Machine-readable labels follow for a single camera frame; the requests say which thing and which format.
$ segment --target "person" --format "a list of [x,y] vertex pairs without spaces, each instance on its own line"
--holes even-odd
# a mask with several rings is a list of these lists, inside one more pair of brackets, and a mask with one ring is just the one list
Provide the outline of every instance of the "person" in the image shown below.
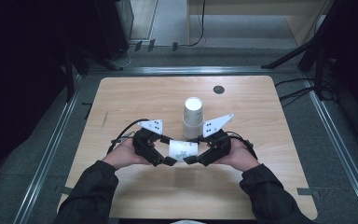
[[[135,154],[128,138],[83,172],[53,223],[108,223],[118,185],[115,171],[133,164],[149,162]],[[231,139],[229,154],[214,164],[230,165],[242,172],[240,187],[249,195],[258,223],[313,223],[301,213],[278,178],[240,140]]]

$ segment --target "white bracket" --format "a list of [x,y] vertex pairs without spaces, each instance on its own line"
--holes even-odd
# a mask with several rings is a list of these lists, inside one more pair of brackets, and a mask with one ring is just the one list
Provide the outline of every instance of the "white bracket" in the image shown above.
[[219,130],[222,129],[223,126],[225,126],[225,124],[227,124],[229,121],[231,121],[233,117],[233,114],[229,114],[217,119],[205,121],[203,124],[202,136],[208,137],[214,133],[219,132]]
[[148,121],[140,121],[138,125],[153,133],[162,134],[162,119],[152,119]]

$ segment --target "forearm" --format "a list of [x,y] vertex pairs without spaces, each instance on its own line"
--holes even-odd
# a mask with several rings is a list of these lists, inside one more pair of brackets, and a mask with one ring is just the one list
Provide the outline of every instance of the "forearm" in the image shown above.
[[313,223],[264,164],[244,172],[242,177],[240,186],[251,199],[258,223]]
[[117,184],[115,167],[95,162],[62,203],[54,223],[107,223]]

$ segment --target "background desk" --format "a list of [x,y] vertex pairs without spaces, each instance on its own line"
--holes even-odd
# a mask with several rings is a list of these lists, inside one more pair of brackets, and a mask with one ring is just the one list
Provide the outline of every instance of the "background desk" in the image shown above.
[[[202,15],[202,3],[202,0],[187,0],[188,45],[190,16]],[[332,0],[207,0],[205,15],[283,15],[297,44],[301,46],[331,3]]]
[[[223,94],[213,92],[223,86]],[[269,167],[309,218],[317,212],[307,188],[292,136],[270,77],[110,77],[101,82],[66,186],[106,154],[110,141],[131,122],[163,119],[163,133],[183,139],[185,100],[198,96],[205,119],[233,113],[225,131],[255,144],[259,161]],[[168,155],[168,146],[156,143]],[[206,144],[200,150],[207,149]],[[120,180],[111,217],[254,219],[250,200],[239,187],[241,172],[225,165],[176,163],[173,167],[133,165],[117,171]]]

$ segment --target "hand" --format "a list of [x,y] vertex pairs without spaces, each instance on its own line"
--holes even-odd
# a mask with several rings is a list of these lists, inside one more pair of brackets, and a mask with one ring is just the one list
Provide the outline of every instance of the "hand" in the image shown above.
[[235,138],[231,138],[231,150],[229,154],[213,164],[230,165],[234,169],[242,172],[260,165],[257,159],[246,149],[246,146]]
[[103,158],[103,161],[113,165],[116,170],[133,164],[150,165],[145,158],[135,154],[131,138],[121,142],[112,152]]

